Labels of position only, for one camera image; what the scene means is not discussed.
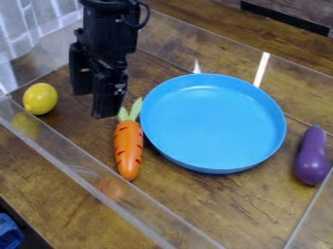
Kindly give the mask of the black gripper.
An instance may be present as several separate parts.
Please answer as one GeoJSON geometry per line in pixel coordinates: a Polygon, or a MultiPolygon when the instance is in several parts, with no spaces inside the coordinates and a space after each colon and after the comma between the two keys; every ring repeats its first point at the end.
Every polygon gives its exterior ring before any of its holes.
{"type": "Polygon", "coordinates": [[[73,93],[93,92],[93,112],[97,119],[120,114],[128,90],[126,57],[136,53],[141,21],[140,0],[79,0],[83,6],[83,27],[74,32],[77,42],[70,46],[73,93]],[[94,77],[89,57],[101,59],[110,69],[98,66],[94,77]]]}

